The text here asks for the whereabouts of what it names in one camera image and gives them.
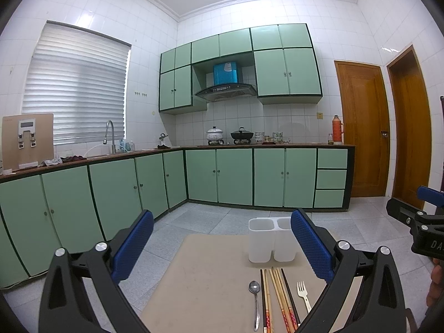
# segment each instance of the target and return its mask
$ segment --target window blind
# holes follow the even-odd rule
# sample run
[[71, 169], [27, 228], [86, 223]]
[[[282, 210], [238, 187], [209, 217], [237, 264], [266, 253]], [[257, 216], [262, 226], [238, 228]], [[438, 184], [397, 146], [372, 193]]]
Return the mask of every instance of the window blind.
[[55, 145], [101, 141], [108, 120], [116, 140], [124, 138], [129, 50], [103, 36], [47, 23], [28, 69], [22, 113], [53, 113]]

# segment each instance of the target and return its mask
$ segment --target orange thermos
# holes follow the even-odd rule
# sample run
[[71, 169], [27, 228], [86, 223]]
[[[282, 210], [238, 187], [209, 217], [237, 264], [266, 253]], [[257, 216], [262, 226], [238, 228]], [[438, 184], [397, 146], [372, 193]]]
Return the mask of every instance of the orange thermos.
[[341, 145], [342, 144], [342, 134], [344, 132], [343, 129], [343, 123], [341, 122], [341, 120], [338, 118], [337, 115], [334, 116], [333, 121], [332, 121], [332, 125], [333, 125], [333, 143], [335, 145]]

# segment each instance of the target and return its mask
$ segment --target spoon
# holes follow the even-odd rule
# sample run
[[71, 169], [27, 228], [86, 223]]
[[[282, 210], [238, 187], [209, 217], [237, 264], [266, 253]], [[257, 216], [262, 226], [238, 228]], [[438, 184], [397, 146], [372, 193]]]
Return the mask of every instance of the spoon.
[[259, 307], [258, 307], [258, 293], [261, 291], [261, 286], [259, 285], [258, 282], [256, 281], [252, 281], [250, 282], [248, 289], [251, 293], [254, 294], [254, 298], [256, 300], [256, 304], [255, 304], [255, 319], [254, 319], [254, 331], [257, 332], [259, 329], [259, 320], [261, 319], [261, 317], [259, 316]]

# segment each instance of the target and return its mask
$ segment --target fork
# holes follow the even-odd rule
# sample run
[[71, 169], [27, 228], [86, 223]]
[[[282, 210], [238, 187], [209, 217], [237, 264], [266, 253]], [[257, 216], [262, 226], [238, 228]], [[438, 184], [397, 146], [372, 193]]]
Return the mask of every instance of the fork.
[[307, 293], [307, 289], [305, 288], [304, 281], [297, 282], [297, 294], [299, 297], [304, 299], [304, 301], [306, 303], [307, 311], [308, 311], [308, 313], [310, 313], [311, 305], [310, 305], [310, 302], [308, 301], [308, 298], [307, 298], [308, 293]]

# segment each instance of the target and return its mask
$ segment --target brown door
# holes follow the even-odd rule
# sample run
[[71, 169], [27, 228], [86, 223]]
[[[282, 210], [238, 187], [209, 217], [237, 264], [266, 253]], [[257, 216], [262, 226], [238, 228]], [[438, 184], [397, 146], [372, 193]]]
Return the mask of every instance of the brown door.
[[413, 46], [389, 64], [396, 114], [396, 170], [394, 198], [418, 209], [420, 185], [428, 185], [432, 156], [432, 127], [427, 91]]
[[384, 196], [389, 176], [389, 107], [379, 66], [335, 61], [344, 143], [354, 144], [352, 196]]

